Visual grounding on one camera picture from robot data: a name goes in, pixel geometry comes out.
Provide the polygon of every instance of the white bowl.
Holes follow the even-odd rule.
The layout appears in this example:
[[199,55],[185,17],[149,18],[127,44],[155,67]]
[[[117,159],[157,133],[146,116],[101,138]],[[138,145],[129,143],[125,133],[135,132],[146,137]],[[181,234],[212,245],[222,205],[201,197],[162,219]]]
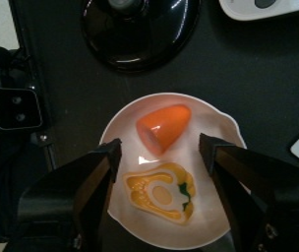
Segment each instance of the white bowl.
[[[150,112],[175,104],[191,110],[187,129],[161,158],[143,146],[135,122]],[[122,139],[122,160],[113,188],[110,214],[122,226],[145,242],[167,249],[186,250],[202,247],[221,238],[230,225],[213,180],[198,151],[199,134],[225,139],[246,147],[236,120],[204,100],[175,93],[151,94],[129,104],[113,118],[102,143]],[[195,184],[194,213],[186,225],[179,225],[137,209],[127,198],[122,176],[145,171],[173,161],[190,172]]]

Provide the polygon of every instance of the black table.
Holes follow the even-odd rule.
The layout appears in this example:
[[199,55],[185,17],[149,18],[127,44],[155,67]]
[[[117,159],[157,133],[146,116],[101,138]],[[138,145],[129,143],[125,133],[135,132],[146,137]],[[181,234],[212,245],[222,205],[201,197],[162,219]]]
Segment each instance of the black table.
[[[98,146],[114,115],[131,101],[161,92],[212,103],[237,119],[252,150],[299,166],[290,153],[299,138],[299,15],[242,23],[225,15],[217,0],[204,1],[179,55],[155,70],[127,75],[103,65],[87,47],[82,1],[11,4],[19,41],[34,57],[47,114],[40,143],[54,167]],[[110,228],[118,237],[107,237],[107,251],[165,251],[115,221]]]

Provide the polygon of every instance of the yellow vegetable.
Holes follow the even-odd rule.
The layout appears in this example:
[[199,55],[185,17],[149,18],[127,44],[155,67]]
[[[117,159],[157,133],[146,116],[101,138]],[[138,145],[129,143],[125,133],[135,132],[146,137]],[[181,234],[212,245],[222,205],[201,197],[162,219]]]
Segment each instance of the yellow vegetable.
[[194,180],[185,168],[174,162],[145,172],[123,175],[131,204],[175,223],[186,223],[194,210]]

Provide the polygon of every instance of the black cloth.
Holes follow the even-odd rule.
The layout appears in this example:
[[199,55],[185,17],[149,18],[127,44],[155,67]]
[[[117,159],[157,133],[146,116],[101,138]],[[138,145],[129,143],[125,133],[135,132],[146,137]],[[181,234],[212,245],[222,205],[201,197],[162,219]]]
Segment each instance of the black cloth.
[[30,136],[0,137],[0,242],[14,233],[19,201],[26,189],[47,174],[42,149]]

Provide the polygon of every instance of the yellow bell pepper ring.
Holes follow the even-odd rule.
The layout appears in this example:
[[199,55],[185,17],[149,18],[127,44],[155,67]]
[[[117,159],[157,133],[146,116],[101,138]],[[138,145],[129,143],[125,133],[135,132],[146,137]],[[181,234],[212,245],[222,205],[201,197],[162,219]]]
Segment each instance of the yellow bell pepper ring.
[[186,169],[174,162],[157,168],[123,175],[129,200],[138,209],[165,218],[187,223],[194,205],[194,179]]

